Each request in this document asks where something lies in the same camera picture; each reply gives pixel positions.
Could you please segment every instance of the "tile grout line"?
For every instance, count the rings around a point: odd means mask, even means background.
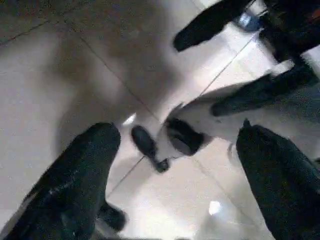
[[[256,224],[256,222],[250,217],[248,216],[244,211],[242,211],[242,209],[235,204],[235,201],[233,200],[232,197],[230,197],[230,195],[225,191],[225,189],[222,187],[222,185],[220,184],[220,182],[216,179],[216,177],[212,174],[210,174],[209,172],[207,172],[206,168],[201,164],[201,162],[199,162],[197,159],[195,159],[196,164],[198,165],[198,168],[200,170],[200,172],[202,174],[204,174],[205,176],[213,179],[215,181],[215,183],[219,186],[219,188],[223,191],[223,193],[226,195],[226,197],[230,200],[230,202],[232,203],[232,205],[241,213],[243,214],[246,218],[248,218],[250,220],[250,222],[252,223],[252,225],[254,225],[255,227],[257,227],[259,229],[259,225]]]
[[[26,30],[26,31],[20,32],[20,33],[18,33],[17,35],[15,35],[15,36],[13,36],[13,37],[10,37],[9,39],[7,39],[7,40],[5,40],[5,41],[3,41],[3,42],[0,42],[0,46],[6,45],[6,44],[8,44],[9,42],[11,42],[11,41],[13,41],[13,40],[15,40],[15,39],[23,36],[23,35],[27,35],[28,33],[32,32],[33,30],[35,30],[35,29],[37,29],[37,28],[39,28],[39,27],[41,27],[41,26],[43,26],[43,25],[45,25],[45,24],[47,24],[47,23],[50,23],[50,22],[52,22],[52,21],[55,21],[55,18],[57,18],[56,21],[59,22],[59,17],[63,17],[65,14],[68,14],[68,13],[70,13],[70,12],[72,12],[72,11],[78,9],[78,8],[82,8],[82,7],[84,7],[85,5],[89,5],[89,4],[90,4],[89,1],[81,2],[81,3],[77,4],[76,6],[72,7],[71,9],[62,12],[61,14],[59,14],[59,16],[56,16],[55,13],[53,13],[53,16],[52,16],[52,17],[49,17],[48,19],[45,19],[44,22],[39,23],[38,25],[33,26],[33,27],[31,27],[30,29],[28,29],[28,30]]]
[[[138,164],[142,162],[144,158],[145,156],[143,156],[132,168],[130,168],[130,170],[123,176],[123,178],[121,178],[121,180],[114,186],[114,188],[105,196],[105,199],[111,196],[111,194],[120,186],[120,184],[129,176],[129,174],[138,166]]]
[[[13,40],[15,40],[15,39],[23,36],[23,35],[27,35],[27,34],[30,33],[31,31],[33,31],[33,30],[35,30],[35,29],[37,29],[37,28],[39,28],[39,27],[41,27],[41,26],[49,23],[50,21],[51,21],[51,19],[47,19],[47,20],[45,20],[44,22],[42,22],[42,23],[40,23],[40,24],[38,24],[38,25],[36,25],[36,26],[31,27],[31,28],[30,28],[29,30],[27,30],[27,31],[20,32],[20,33],[18,33],[17,35],[15,35],[15,36],[13,36],[13,37],[11,37],[11,38],[9,38],[9,39],[1,42],[1,43],[0,43],[0,46],[6,45],[6,44],[8,44],[9,42],[11,42],[11,41],[13,41]]]
[[[213,80],[209,83],[209,85],[199,94],[198,98],[200,96],[202,96],[207,90],[208,88],[210,88],[210,86],[218,79],[218,77],[235,61],[235,59],[238,57],[238,55],[249,45],[249,43],[253,40],[253,38],[251,38],[245,45],[244,47],[241,48],[241,50],[235,54],[235,56],[226,64],[226,66],[217,74],[217,76],[215,76],[213,78]]]
[[[160,119],[148,108],[146,104],[138,97],[136,96],[131,89],[125,84],[125,82],[122,80],[121,77],[119,77],[106,63],[106,61],[100,57],[96,51],[90,46],[89,43],[87,43],[86,40],[84,40],[81,36],[79,36],[78,32],[68,23],[67,20],[64,20],[65,24],[67,24],[68,27],[70,27],[77,35],[77,37],[90,49],[90,51],[103,63],[103,65],[122,83],[122,85],[126,88],[126,90],[135,98],[159,123],[161,122]]]

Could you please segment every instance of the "white floor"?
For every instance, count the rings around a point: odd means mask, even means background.
[[[122,142],[106,196],[128,213],[122,236],[272,239],[246,177],[229,162],[227,142],[216,139],[158,175],[129,136],[135,124],[155,134],[179,103],[266,72],[273,62],[254,35],[228,25],[177,53],[174,35],[203,9],[195,0],[38,8],[0,15],[0,227],[75,135],[112,121]]]

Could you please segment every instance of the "black boot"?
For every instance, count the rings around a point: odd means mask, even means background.
[[[97,217],[103,220],[116,232],[120,232],[124,229],[127,222],[126,213],[124,211],[112,207],[106,202],[102,205]]]

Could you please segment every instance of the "floor tile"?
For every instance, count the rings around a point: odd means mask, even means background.
[[[258,33],[242,31],[231,22],[224,27],[220,35],[233,51],[239,53]]]
[[[47,0],[4,1],[0,4],[0,43],[43,24],[52,17]]]
[[[232,202],[255,223],[262,224],[263,216],[253,196],[246,174],[230,143],[216,138],[211,144],[199,151],[194,157],[199,167],[215,178],[219,186],[230,197]]]
[[[194,1],[201,3],[203,8],[208,8],[213,4],[220,2],[220,0],[194,0]]]
[[[160,119],[197,97],[235,56],[221,37],[177,53],[175,34],[199,13],[187,0],[96,1],[66,20]]]
[[[0,209],[14,211],[45,169],[78,134],[114,122],[121,146],[107,193],[142,158],[133,124],[158,121],[62,23],[46,23],[0,48]]]
[[[257,39],[252,39],[237,55],[236,60],[256,78],[270,72],[277,64]]]
[[[232,61],[230,65],[213,81],[205,93],[225,88],[234,84],[246,83],[254,80],[255,77],[242,66],[238,60]]]
[[[191,158],[162,175],[143,159],[107,200],[127,212],[127,238],[268,239]]]
[[[84,5],[91,0],[48,0],[54,13],[62,15],[74,8]]]

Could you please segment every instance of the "black shoe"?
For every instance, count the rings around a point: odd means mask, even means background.
[[[103,220],[116,232],[123,230],[127,223],[126,213],[120,209],[110,206],[108,203],[105,203],[101,207],[98,213],[98,218]]]
[[[143,155],[150,159],[155,158],[157,152],[156,143],[144,127],[139,125],[133,127],[131,136],[134,144]]]

